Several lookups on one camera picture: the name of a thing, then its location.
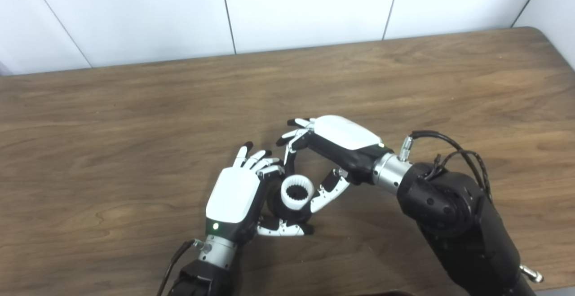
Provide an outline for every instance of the white wall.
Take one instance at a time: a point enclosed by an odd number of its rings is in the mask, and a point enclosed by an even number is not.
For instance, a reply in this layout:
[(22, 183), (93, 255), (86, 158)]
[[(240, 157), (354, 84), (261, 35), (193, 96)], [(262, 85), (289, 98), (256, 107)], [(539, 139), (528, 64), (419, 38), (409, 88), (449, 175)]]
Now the white wall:
[(227, 0), (238, 53), (381, 40), (392, 0)]
[(386, 39), (509, 28), (527, 0), (395, 0)]
[(44, 0), (0, 0), (0, 75), (89, 67)]
[(515, 27), (536, 27), (575, 69), (575, 0), (530, 0)]
[[(0, 0), (0, 73), (233, 54), (230, 24), (238, 53), (506, 28), (526, 2)], [(572, 55), (572, 2), (533, 0), (517, 25)]]
[(234, 54), (224, 0), (46, 0), (92, 66)]

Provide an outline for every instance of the wooden table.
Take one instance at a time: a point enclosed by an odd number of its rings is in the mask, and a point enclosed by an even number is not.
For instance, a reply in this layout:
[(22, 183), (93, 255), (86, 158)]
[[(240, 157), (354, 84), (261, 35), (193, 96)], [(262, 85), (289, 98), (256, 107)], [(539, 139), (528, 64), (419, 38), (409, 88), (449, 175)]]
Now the wooden table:
[[(432, 128), (479, 151), (523, 263), (545, 274), (534, 287), (575, 282), (575, 73), (519, 28), (1, 78), (0, 294), (155, 294), (181, 242), (205, 236), (236, 148), (283, 156), (285, 121), (325, 114), (396, 149)], [(422, 139), (411, 159), (449, 151)], [(332, 168), (298, 162), (315, 183)], [(381, 189), (351, 187), (310, 222), (245, 247), (240, 295), (464, 295)]]

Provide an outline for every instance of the cable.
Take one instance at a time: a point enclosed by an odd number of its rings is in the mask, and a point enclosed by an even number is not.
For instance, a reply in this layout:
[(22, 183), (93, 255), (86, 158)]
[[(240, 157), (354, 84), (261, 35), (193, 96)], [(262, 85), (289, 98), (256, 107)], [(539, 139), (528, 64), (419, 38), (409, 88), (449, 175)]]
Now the cable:
[(164, 274), (164, 278), (162, 279), (162, 284), (160, 284), (160, 289), (158, 290), (158, 294), (156, 294), (156, 296), (162, 296), (164, 288), (166, 287), (166, 283), (168, 282), (168, 278), (170, 278), (172, 269), (174, 269), (174, 265), (176, 264), (176, 262), (178, 262), (181, 255), (183, 255), (194, 244), (195, 240), (196, 239), (192, 239), (190, 241), (184, 242), (178, 249), (178, 251), (174, 253), (174, 255), (172, 256), (172, 260), (168, 265), (168, 269), (166, 269), (166, 273)]
[[(440, 140), (444, 140), (445, 142), (449, 143), (451, 146), (453, 146), (456, 150), (464, 150), (455, 140), (453, 140), (452, 138), (441, 134), (437, 131), (430, 131), (430, 130), (423, 130), (423, 131), (413, 131), (411, 132), (411, 137), (415, 140), (417, 138), (436, 138), (436, 139), (440, 139)], [(475, 176), (475, 179), (477, 180), (477, 184), (479, 184), (479, 186), (483, 189), (487, 189), (485, 183), (483, 183), (483, 180), (481, 179), (481, 176), (479, 175), (479, 171), (477, 171), (477, 167), (475, 166), (475, 164), (473, 163), (473, 161), (469, 158), (469, 156), (466, 153), (462, 153), (461, 154), (462, 157), (465, 159), (467, 165), (469, 166), (469, 168), (471, 169), (471, 171), (473, 172), (473, 176)]]
[[(483, 159), (481, 158), (481, 156), (477, 152), (470, 151), (470, 150), (464, 150), (455, 140), (451, 139), (450, 137), (448, 137), (444, 134), (436, 132), (436, 131), (430, 131), (430, 130), (413, 131), (413, 132), (411, 132), (411, 137), (414, 140), (417, 138), (425, 138), (425, 137), (437, 138), (437, 139), (446, 141), (447, 143), (449, 143), (451, 146), (453, 146), (456, 149), (455, 152), (450, 153), (444, 159), (443, 163), (441, 163), (441, 165), (439, 165), (439, 167), (438, 167), (438, 163), (439, 163), (438, 158), (440, 158), (440, 155), (438, 155), (435, 158), (434, 168), (433, 168), (432, 172), (426, 176), (426, 179), (435, 176), (439, 171), (443, 170), (443, 168), (447, 164), (447, 161), (449, 159), (451, 159), (454, 155), (461, 154), (461, 156), (465, 159), (469, 168), (472, 170), (473, 175), (475, 176), (475, 179), (477, 180), (477, 184), (481, 188), (483, 188), (483, 190), (485, 191), (485, 194), (487, 195), (489, 200), (491, 200), (491, 201), (493, 200), (491, 197), (491, 183), (489, 183), (489, 176), (487, 175), (487, 167), (485, 167), (485, 163), (483, 162)], [(479, 175), (479, 171), (477, 171), (477, 167), (476, 167), (475, 163), (473, 163), (473, 161), (469, 158), (468, 155), (473, 155), (477, 159), (477, 163), (479, 163), (479, 167), (481, 168), (482, 176)]]

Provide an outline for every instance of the white ring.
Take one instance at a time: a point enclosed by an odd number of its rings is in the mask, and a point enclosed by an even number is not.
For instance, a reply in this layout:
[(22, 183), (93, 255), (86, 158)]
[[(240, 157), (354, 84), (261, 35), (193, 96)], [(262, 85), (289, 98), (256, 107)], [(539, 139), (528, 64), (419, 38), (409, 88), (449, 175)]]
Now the white ring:
[[(308, 192), (308, 197), (302, 200), (296, 200), (288, 196), (288, 188), (291, 186), (301, 186), (306, 192)], [(306, 205), (314, 195), (314, 184), (308, 177), (302, 175), (291, 175), (286, 178), (282, 183), (281, 196), (283, 204), (290, 210), (298, 211)]]

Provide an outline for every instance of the back of robotic hand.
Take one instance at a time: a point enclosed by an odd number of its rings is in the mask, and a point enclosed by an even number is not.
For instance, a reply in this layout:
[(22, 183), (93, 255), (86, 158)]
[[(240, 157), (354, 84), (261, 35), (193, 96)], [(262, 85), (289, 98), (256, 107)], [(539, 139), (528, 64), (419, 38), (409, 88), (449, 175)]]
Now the back of robotic hand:
[(171, 269), (191, 246), (200, 250), (197, 260), (183, 267), (169, 296), (228, 296), (233, 291), (230, 269), (239, 247), (255, 235), (294, 236), (312, 233), (306, 224), (261, 215), (267, 187), (283, 176), (282, 161), (268, 158), (261, 150), (248, 157), (251, 142), (246, 142), (232, 165), (222, 169), (206, 208), (205, 242), (193, 239), (176, 252), (166, 271), (158, 296), (164, 290)]
[[(462, 149), (438, 132), (418, 131), (406, 137), (396, 155), (380, 137), (341, 116), (287, 123), (299, 128), (277, 142), (286, 145), (285, 181), (295, 173), (297, 151), (307, 147), (339, 167), (298, 208), (289, 203), (289, 196), (275, 196), (275, 214), (306, 223), (350, 184), (380, 186), (397, 196), (402, 212), (417, 222), (450, 278), (471, 296), (534, 296), (522, 274), (533, 282), (542, 282), (543, 277), (520, 264), (519, 252), (495, 210), (487, 169), (479, 154)], [(434, 163), (411, 163), (409, 151), (421, 137), (444, 140), (456, 150), (443, 161), (438, 155)], [(475, 179), (445, 168), (457, 154), (464, 157)], [(469, 155), (476, 157), (482, 175)]]

